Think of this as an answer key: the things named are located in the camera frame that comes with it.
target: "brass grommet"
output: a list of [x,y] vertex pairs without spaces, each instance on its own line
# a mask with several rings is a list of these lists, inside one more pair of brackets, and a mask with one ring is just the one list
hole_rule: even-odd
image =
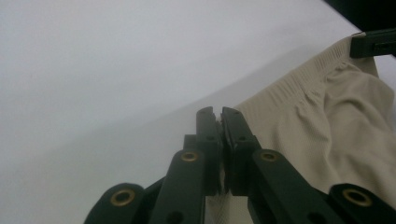
[[262,160],[264,161],[276,161],[277,155],[271,152],[263,152],[262,153]]
[[356,189],[344,189],[343,195],[348,201],[358,206],[369,207],[373,204],[369,196]]
[[183,161],[196,161],[198,160],[198,154],[196,152],[185,152],[181,155]]
[[124,206],[134,200],[134,191],[132,189],[121,189],[115,192],[110,199],[114,206]]

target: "beige cloth edge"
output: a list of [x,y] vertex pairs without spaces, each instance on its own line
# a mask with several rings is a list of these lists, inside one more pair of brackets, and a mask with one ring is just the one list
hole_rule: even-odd
[[[235,108],[244,114],[252,131],[255,129],[254,120],[257,120],[262,112],[262,108],[257,105],[258,102],[264,101],[266,105],[263,107],[266,110],[276,111],[280,105],[284,107],[288,101],[293,101],[293,99],[299,97],[300,94],[304,94],[306,89],[312,88],[310,85],[315,84],[318,79],[323,78],[328,72],[336,66],[340,66],[342,63],[353,64],[362,72],[378,77],[373,58],[358,60],[349,58],[351,38],[352,36],[349,36],[338,41],[319,55],[290,71],[279,81],[258,92],[244,103],[236,106]],[[247,207],[246,198],[223,195],[218,196],[216,199],[208,198],[206,201],[210,204],[209,206],[217,207],[217,212],[221,212],[221,217],[214,215],[215,223],[251,223],[248,210],[241,209],[241,207]]]

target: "beige fabric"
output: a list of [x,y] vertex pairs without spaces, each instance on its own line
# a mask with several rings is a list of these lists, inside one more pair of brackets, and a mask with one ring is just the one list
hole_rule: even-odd
[[[373,58],[348,57],[350,39],[236,109],[262,147],[283,153],[313,187],[328,192],[334,184],[356,184],[396,207],[393,91],[378,78]],[[215,223],[252,223],[246,198],[227,195],[207,204],[218,210],[211,210]]]

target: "black plastic clip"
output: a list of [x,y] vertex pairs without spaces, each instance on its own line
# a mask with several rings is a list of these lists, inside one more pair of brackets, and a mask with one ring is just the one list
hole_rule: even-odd
[[352,37],[349,52],[351,58],[387,54],[396,55],[396,28],[366,32],[366,35]]

